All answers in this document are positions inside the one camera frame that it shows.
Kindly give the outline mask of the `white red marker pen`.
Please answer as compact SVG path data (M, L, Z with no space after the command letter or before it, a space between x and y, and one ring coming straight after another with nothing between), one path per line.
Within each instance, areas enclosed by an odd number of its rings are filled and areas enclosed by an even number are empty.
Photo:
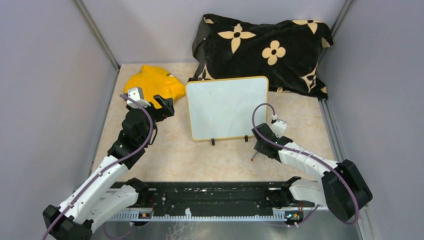
M255 160L255 158L258 156L258 154L259 154L259 152L258 152L258 151L256 151L256 152L254 153L254 155L251 157L250 161L251 161L251 162L253 162L253 161Z

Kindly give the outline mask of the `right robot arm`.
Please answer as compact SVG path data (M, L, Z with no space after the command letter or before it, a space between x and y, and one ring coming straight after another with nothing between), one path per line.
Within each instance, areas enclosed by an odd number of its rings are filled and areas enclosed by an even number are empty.
M306 201L328 208L345 224L359 220L360 210L373 199L373 194L351 160L339 162L320 157L292 139L277 135L266 123L253 127L252 132L257 152L313 177L305 180L295 176L284 183L280 195L285 205Z

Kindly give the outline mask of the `yellow-framed whiteboard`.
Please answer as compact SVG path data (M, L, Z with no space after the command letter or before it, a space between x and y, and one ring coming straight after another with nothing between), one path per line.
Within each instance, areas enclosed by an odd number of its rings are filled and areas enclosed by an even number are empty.
M185 86L191 137L195 141L244 138L253 122L268 121L265 76L191 81Z

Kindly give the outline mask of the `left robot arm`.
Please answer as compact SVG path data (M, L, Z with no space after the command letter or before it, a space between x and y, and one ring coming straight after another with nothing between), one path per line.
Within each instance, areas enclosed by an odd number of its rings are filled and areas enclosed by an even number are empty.
M126 174L146 152L157 135L157 123L175 114L173 99L155 95L152 102L129 94L128 112L121 123L117 140L112 144L97 169L58 206L48 205L43 211L46 232L57 240L89 240L93 233L112 216L131 206L153 207L149 186L132 178L119 188L116 181Z

